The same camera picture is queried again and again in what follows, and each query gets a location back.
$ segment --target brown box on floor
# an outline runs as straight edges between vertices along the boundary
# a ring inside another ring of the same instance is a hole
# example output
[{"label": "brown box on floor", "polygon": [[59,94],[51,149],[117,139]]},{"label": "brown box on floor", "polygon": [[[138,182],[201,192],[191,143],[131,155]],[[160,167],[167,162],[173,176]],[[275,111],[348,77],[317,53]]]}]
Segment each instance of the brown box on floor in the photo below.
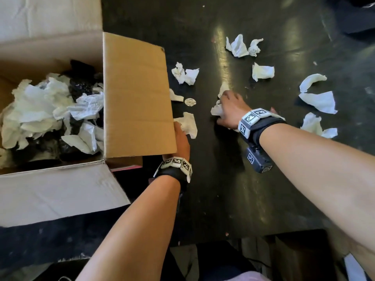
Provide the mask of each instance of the brown box on floor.
[{"label": "brown box on floor", "polygon": [[11,227],[129,204],[109,166],[142,165],[173,153],[165,53],[102,31],[100,0],[6,0],[0,37],[0,110],[22,79],[33,84],[75,59],[104,73],[105,151],[94,161],[0,170],[0,226]]}]

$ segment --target forearm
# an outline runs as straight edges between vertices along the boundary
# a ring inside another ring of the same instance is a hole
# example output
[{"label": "forearm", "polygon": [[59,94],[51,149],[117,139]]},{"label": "forearm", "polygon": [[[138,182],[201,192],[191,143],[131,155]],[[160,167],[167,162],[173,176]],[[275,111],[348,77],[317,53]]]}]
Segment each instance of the forearm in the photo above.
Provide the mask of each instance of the forearm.
[{"label": "forearm", "polygon": [[260,144],[299,191],[375,251],[373,156],[287,124],[265,129]]},{"label": "forearm", "polygon": [[160,280],[180,183],[160,176],[119,218],[77,280]]}]

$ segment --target black table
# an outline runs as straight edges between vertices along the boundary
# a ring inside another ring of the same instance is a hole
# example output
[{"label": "black table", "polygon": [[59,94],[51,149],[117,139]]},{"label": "black table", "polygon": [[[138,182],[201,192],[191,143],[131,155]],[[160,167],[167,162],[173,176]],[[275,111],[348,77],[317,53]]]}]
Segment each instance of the black table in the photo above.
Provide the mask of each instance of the black table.
[{"label": "black table", "polygon": [[[291,125],[301,126],[312,111],[323,129],[337,127],[334,140],[375,154],[375,46],[373,38],[340,33],[324,0],[102,0],[104,30],[165,48],[170,87],[197,101],[172,103],[174,117],[193,113],[198,136],[190,140],[194,174],[182,197],[171,245],[181,245],[323,228],[328,219],[275,168],[255,173],[241,153],[237,133],[219,127],[210,115],[223,80],[253,108],[270,108]],[[235,58],[225,50],[242,33],[247,46],[264,38],[257,58]],[[179,85],[171,69],[200,68],[193,86]],[[275,77],[251,78],[252,64],[275,66]],[[320,113],[298,101],[301,81],[328,77],[310,91],[333,90],[336,115]],[[144,168],[118,173],[135,199],[147,185],[160,156],[144,159]],[[0,267],[91,256],[126,207],[34,225],[0,229]],[[39,228],[43,227],[40,237]]]}]

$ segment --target person's left hand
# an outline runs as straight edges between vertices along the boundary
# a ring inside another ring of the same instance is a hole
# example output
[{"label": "person's left hand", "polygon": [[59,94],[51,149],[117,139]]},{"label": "person's left hand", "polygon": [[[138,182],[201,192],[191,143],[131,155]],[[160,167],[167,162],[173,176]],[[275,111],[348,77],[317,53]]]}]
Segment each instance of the person's left hand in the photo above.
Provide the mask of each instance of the person's left hand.
[{"label": "person's left hand", "polygon": [[187,140],[186,134],[181,130],[181,125],[174,122],[174,133],[176,135],[177,152],[174,154],[163,155],[163,160],[171,157],[181,157],[185,160],[190,160],[190,144]]}]

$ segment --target black pants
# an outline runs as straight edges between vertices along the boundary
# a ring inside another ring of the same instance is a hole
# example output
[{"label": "black pants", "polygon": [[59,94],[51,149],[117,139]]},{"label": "black pants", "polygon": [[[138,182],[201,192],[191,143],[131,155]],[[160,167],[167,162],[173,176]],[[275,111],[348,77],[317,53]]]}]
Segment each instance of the black pants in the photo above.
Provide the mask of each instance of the black pants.
[{"label": "black pants", "polygon": [[[247,271],[254,266],[227,241],[197,244],[199,281],[223,281]],[[185,281],[171,251],[168,249],[162,269],[161,281]]]}]

